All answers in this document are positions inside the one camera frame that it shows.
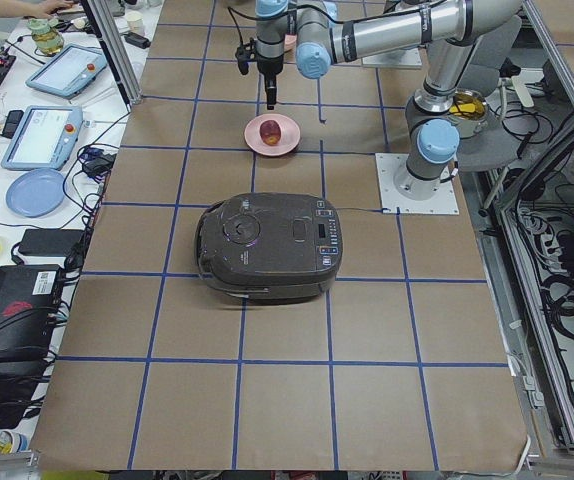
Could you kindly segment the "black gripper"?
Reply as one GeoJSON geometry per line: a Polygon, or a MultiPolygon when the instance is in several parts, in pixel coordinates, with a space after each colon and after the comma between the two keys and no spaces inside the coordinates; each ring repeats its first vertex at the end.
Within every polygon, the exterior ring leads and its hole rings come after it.
{"type": "Polygon", "coordinates": [[[261,73],[264,79],[264,89],[266,94],[267,109],[274,110],[275,102],[270,100],[277,99],[277,77],[280,74],[280,59],[269,59],[261,61],[261,73]]]}

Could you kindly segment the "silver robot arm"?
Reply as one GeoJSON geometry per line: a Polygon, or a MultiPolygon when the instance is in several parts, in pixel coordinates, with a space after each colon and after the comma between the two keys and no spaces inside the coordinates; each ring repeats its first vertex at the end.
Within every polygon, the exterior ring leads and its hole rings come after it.
{"type": "Polygon", "coordinates": [[[263,77],[266,106],[274,109],[289,35],[296,37],[297,69],[310,80],[337,64],[361,61],[372,67],[375,57],[423,47],[425,75],[406,105],[406,118],[416,125],[447,114],[480,38],[512,20],[520,6],[518,1],[389,1],[380,15],[339,20],[332,2],[259,1],[256,36],[245,48],[263,77]]]}

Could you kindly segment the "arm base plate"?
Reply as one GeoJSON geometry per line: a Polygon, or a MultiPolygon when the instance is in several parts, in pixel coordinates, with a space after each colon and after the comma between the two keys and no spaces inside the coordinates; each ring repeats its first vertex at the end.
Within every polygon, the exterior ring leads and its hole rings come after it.
{"type": "Polygon", "coordinates": [[[419,180],[407,169],[407,154],[375,155],[381,210],[386,214],[458,215],[453,177],[447,165],[438,179],[419,180]]]}
{"type": "Polygon", "coordinates": [[[423,65],[418,47],[391,50],[367,56],[361,62],[364,67],[401,70],[420,70],[423,65]]]}

